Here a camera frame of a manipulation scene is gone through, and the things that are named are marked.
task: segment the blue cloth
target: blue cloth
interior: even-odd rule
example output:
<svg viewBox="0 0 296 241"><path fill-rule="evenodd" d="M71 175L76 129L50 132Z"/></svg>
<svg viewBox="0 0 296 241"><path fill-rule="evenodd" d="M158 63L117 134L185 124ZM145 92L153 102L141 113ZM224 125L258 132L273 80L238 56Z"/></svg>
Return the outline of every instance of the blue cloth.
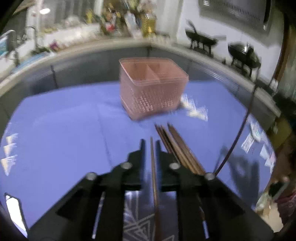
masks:
<svg viewBox="0 0 296 241"><path fill-rule="evenodd" d="M124 237L151 240L154 214L149 139L159 139L154 123L173 124L205 170L212 172L231 147L246 114L246 108L218 82L190 82L185 93L197 107L208 109L207 122L187 116L184 109L132 121L121 105L118 82L26 98L1 141L0 155L5 158L6 137L18 133L9 154L17 155L15 164L8 176L0 168L0 201L5 203L5 192L19 198L30 228L87 172L109 172L124 162L128 153L139 149L143 138L147 141L146 185L142 191L126 193ZM255 142L248 154L241 149L249 133L247 124L218 177L254 207L269 181L270 169L259 156L262 142ZM175 193L160 193L160 215L163 239L177 240Z"/></svg>

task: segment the range hood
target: range hood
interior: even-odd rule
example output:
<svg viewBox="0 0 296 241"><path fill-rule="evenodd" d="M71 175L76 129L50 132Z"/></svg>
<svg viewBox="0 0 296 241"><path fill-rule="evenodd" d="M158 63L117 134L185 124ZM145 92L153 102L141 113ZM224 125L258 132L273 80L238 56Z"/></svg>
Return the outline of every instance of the range hood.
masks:
<svg viewBox="0 0 296 241"><path fill-rule="evenodd" d="M227 14L260 32L268 33L274 0L199 0L202 9Z"/></svg>

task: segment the silver screw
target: silver screw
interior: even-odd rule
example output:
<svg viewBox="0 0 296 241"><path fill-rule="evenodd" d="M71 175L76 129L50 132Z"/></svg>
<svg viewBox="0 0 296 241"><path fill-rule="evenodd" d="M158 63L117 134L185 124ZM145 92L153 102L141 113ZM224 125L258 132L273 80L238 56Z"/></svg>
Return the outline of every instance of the silver screw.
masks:
<svg viewBox="0 0 296 241"><path fill-rule="evenodd" d="M121 167L125 170L131 169L133 165L130 162L124 162L121 164Z"/></svg>
<svg viewBox="0 0 296 241"><path fill-rule="evenodd" d="M93 181L96 179L96 173L94 172L89 172L86 174L86 179L89 181Z"/></svg>
<svg viewBox="0 0 296 241"><path fill-rule="evenodd" d="M211 172L208 172L205 174L205 179L208 181L214 180L215 178L216 178L216 176Z"/></svg>
<svg viewBox="0 0 296 241"><path fill-rule="evenodd" d="M180 168L180 164L174 162L174 163L171 163L171 164L169 165L169 167L170 167L172 170L178 170L178 169Z"/></svg>

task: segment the purple object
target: purple object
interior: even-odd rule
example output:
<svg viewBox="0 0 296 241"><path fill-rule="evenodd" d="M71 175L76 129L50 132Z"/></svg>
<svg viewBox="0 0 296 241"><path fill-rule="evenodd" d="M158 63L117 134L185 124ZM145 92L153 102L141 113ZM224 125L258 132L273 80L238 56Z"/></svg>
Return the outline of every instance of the purple object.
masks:
<svg viewBox="0 0 296 241"><path fill-rule="evenodd" d="M1 141L0 155L5 158L6 137L18 133L9 154L17 155L15 164L8 176L0 168L1 203L5 204L5 192L19 198L30 228L87 172L109 172L139 148L141 138L158 140L154 123L172 123L205 170L213 172L235 139L246 108L215 81L190 82L184 93L197 107L208 109L207 122L187 116L184 109L132 121L122 107L118 82L64 88L24 99ZM249 133L247 123L218 177L254 207L269 181L270 169L259 156L262 142L255 142L248 154L241 149ZM153 238L150 151L146 151L145 177L142 191L126 194L124 237L129 241ZM159 196L163 239L177 239L175 193Z"/></svg>

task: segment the faucet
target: faucet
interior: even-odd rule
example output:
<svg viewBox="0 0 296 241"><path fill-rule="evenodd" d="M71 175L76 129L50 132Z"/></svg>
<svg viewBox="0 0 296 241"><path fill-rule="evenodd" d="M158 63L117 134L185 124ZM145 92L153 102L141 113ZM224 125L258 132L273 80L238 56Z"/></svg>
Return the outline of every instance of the faucet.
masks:
<svg viewBox="0 0 296 241"><path fill-rule="evenodd" d="M8 36L9 37L9 34L12 33L12 50L11 51L14 51L15 54L14 54L14 63L15 63L15 66L18 66L20 64L20 59L19 59L19 54L17 52L17 34L15 32L15 30L8 30L6 33L2 34L0 36L0 39ZM6 42L6 46L7 46L7 50L9 51L9 48L8 48L8 41L9 41L9 38L7 38L7 42Z"/></svg>
<svg viewBox="0 0 296 241"><path fill-rule="evenodd" d="M26 26L25 29L26 28L32 28L32 29L34 29L35 51L37 51L38 48L39 48L38 47L38 43L37 43L37 28L34 27L34 26Z"/></svg>

